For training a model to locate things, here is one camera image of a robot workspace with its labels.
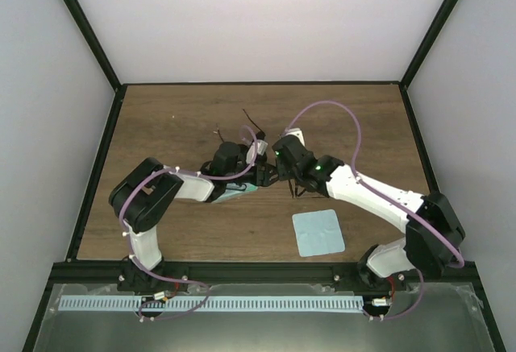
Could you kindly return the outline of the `gold-trimmed black sunglasses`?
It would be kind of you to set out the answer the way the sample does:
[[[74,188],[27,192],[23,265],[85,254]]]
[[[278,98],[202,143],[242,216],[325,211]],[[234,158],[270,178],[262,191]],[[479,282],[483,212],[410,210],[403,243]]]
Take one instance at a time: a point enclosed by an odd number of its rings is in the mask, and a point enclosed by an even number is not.
[[[293,199],[298,199],[307,193],[307,189],[302,187],[297,180],[288,179],[289,192]]]

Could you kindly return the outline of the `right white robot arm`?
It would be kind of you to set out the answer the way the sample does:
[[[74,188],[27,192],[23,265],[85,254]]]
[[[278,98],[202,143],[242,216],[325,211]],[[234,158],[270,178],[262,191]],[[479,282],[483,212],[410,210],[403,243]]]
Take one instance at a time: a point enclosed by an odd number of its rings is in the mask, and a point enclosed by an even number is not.
[[[273,144],[279,177],[309,193],[345,201],[387,221],[403,238],[374,245],[357,264],[360,284],[378,289],[397,273],[418,270],[432,279],[448,267],[460,268],[465,232],[450,201],[440,192],[405,191],[358,173],[330,155],[316,158],[296,135]]]

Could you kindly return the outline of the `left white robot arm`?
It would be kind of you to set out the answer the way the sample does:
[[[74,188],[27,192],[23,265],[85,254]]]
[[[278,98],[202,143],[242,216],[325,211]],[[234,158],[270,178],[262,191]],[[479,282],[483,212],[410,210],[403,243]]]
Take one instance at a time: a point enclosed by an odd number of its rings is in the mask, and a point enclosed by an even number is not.
[[[176,199],[223,201],[274,184],[277,169],[267,161],[267,146],[262,139],[248,146],[223,142],[199,172],[170,168],[148,157],[113,189],[108,202],[123,220],[130,258],[141,265],[136,272],[140,285],[154,291],[164,283],[156,226],[171,203]]]

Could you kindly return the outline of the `black aluminium frame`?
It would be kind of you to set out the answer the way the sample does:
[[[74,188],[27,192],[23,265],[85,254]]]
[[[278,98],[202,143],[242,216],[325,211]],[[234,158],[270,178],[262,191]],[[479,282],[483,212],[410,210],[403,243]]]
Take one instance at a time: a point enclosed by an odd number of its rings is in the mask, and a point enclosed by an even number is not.
[[[431,166],[431,162],[418,126],[417,118],[410,103],[408,88],[414,80],[416,73],[421,68],[423,61],[427,57],[431,47],[444,24],[448,20],[452,10],[459,0],[443,0],[437,14],[432,19],[431,25],[427,30],[418,50],[415,52],[403,78],[394,84],[398,87],[406,115],[410,124],[410,129],[416,144],[419,159],[427,181],[432,191],[438,190],[438,182]],[[108,60],[98,37],[94,33],[85,12],[81,8],[78,0],[63,0],[73,20],[77,24],[86,43],[91,49],[94,57],[99,63],[102,71],[108,79],[114,97],[110,112],[106,121],[102,139],[95,157],[93,169],[90,173],[85,195],[81,203],[80,212],[73,230],[69,248],[63,262],[54,263],[48,282],[44,289],[39,307],[35,313],[34,320],[23,346],[25,351],[35,350],[37,337],[40,335],[44,323],[44,309],[50,299],[50,291],[54,284],[59,283],[102,283],[114,281],[115,272],[123,266],[121,261],[86,261],[77,257],[79,247],[85,232],[86,221],[89,217],[93,205],[94,194],[98,189],[102,169],[104,168],[107,153],[114,134],[116,123],[122,109],[123,100],[128,86],[118,79],[110,61]],[[170,270],[197,271],[202,276],[213,277],[223,282],[243,282],[243,283],[290,283],[290,282],[327,282],[332,271],[342,271],[341,280],[337,283],[340,287],[353,287],[366,290],[367,286],[358,277],[356,263],[214,263],[214,262],[167,262],[165,266]]]

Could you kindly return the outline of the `round black sunglasses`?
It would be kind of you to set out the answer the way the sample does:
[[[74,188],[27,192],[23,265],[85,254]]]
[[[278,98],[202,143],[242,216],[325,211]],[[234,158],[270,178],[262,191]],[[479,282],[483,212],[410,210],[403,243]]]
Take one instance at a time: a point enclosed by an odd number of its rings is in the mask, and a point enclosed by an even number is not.
[[[239,143],[249,147],[253,144],[253,136],[256,137],[257,141],[264,142],[266,140],[266,134],[264,130],[252,120],[251,116],[244,108],[242,111],[245,114],[245,117],[248,119],[248,123],[239,127]]]

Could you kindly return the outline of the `grey metal front plate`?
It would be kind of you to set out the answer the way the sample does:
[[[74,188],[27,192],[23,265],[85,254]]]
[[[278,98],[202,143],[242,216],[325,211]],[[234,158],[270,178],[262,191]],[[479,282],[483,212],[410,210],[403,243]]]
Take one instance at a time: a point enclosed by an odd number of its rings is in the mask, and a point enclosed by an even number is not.
[[[492,351],[470,284],[411,284],[383,320],[361,313],[60,311],[62,296],[136,296],[115,286],[55,287],[36,351]],[[212,296],[358,296],[322,285],[219,285]],[[147,296],[141,296],[151,304]]]

